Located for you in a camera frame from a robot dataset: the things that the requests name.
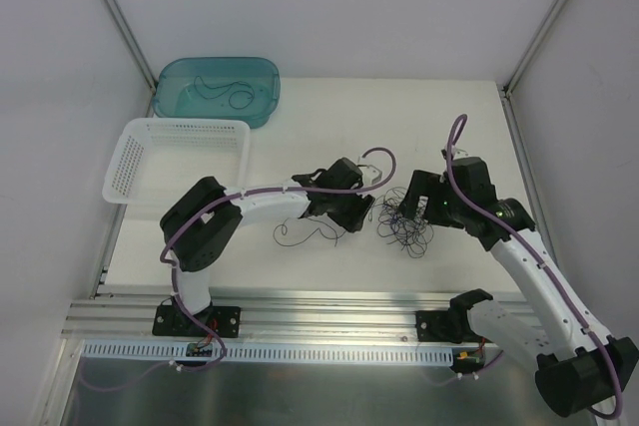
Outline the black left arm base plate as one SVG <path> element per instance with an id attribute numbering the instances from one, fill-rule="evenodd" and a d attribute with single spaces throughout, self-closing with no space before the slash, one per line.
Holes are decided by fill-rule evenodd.
<path id="1" fill-rule="evenodd" d="M 195 315 L 196 320 L 222 338 L 237 338 L 240 332 L 242 309 L 238 306 L 209 305 Z M 152 335 L 158 337 L 200 337 L 208 332 L 190 319 L 177 304 L 157 307 Z"/>

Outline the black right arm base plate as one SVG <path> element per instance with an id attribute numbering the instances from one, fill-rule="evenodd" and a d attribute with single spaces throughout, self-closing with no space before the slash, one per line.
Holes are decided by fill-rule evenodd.
<path id="1" fill-rule="evenodd" d="M 461 344 L 480 342 L 466 319 L 450 310 L 419 310 L 415 313 L 415 329 L 419 342 Z"/>

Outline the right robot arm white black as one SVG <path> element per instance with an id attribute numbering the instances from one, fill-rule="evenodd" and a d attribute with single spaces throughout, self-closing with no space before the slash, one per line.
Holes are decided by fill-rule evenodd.
<path id="1" fill-rule="evenodd" d="M 515 281 L 541 327 L 508 313 L 482 289 L 462 293 L 445 310 L 421 312 L 429 339 L 460 344 L 485 338 L 532 373 L 549 408 L 568 417 L 609 398 L 620 403 L 638 363 L 631 338 L 616 338 L 578 297 L 543 243 L 525 207 L 496 194 L 485 161 L 453 160 L 446 172 L 413 172 L 399 211 L 408 219 L 452 227 L 476 238 Z"/>

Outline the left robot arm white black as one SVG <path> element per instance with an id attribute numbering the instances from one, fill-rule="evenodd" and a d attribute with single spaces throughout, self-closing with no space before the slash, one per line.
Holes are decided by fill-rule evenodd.
<path id="1" fill-rule="evenodd" d="M 214 177 L 195 183 L 160 219 L 165 240 L 161 259 L 172 266 L 181 302 L 176 324 L 189 335 L 210 323 L 210 269 L 236 230 L 256 223 L 327 216 L 349 233 L 361 230 L 374 197 L 364 194 L 363 172 L 347 158 L 327 169 L 298 174 L 280 186 L 240 191 Z"/>

